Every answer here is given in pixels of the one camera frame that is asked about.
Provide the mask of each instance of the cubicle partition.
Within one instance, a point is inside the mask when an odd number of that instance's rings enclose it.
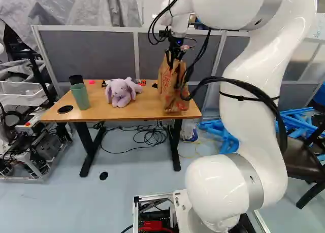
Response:
[[[156,79],[158,68],[168,48],[168,41],[151,45],[146,28],[100,26],[38,26],[33,32],[49,75],[59,95],[69,90],[69,76],[81,74],[85,79],[138,78]],[[197,44],[188,50],[184,61],[191,64],[199,52],[208,31],[188,30],[188,38]],[[207,76],[221,76],[225,68],[245,49],[248,33],[212,31],[208,48],[196,64],[189,82],[193,90]],[[323,80],[303,80],[320,49],[320,43],[309,43],[310,56],[301,54],[289,63],[281,87],[279,107],[282,110],[302,108],[310,102]],[[194,97],[205,118],[218,116],[219,84],[202,87]]]

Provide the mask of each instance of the wooden tabletop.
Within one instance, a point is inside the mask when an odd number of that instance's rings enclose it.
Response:
[[[136,100],[131,101],[124,108],[114,108],[108,104],[105,97],[105,89],[101,87],[103,80],[95,80],[95,84],[89,84],[85,80],[91,107],[88,110],[79,110],[78,105],[69,91],[56,102],[41,117],[42,122],[97,122],[110,120],[157,120],[157,119],[195,119],[202,116],[193,100],[189,109],[180,113],[167,114],[163,110],[158,90],[152,87],[154,80],[147,80],[143,87],[143,93],[137,94]],[[57,110],[65,105],[74,108],[66,114],[58,114]]]

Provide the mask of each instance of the black chair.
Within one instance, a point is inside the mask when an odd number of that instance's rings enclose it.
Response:
[[[288,176],[307,183],[316,183],[305,195],[296,203],[299,209],[309,203],[315,196],[325,189],[325,165],[321,165],[316,157],[319,151],[324,152],[323,139],[319,135],[325,130],[325,122],[306,140],[288,137],[288,149],[283,158],[288,172]]]

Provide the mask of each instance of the green cup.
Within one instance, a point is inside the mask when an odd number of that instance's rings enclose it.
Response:
[[[90,108],[87,88],[86,88],[85,84],[78,83],[78,84],[72,85],[70,87],[70,90],[73,94],[73,97],[75,97],[75,100],[76,100],[80,110],[86,110],[86,109]]]

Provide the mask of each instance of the white bin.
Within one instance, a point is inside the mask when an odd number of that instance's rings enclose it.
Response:
[[[3,106],[39,106],[46,100],[47,96],[39,83],[0,81],[0,102]]]

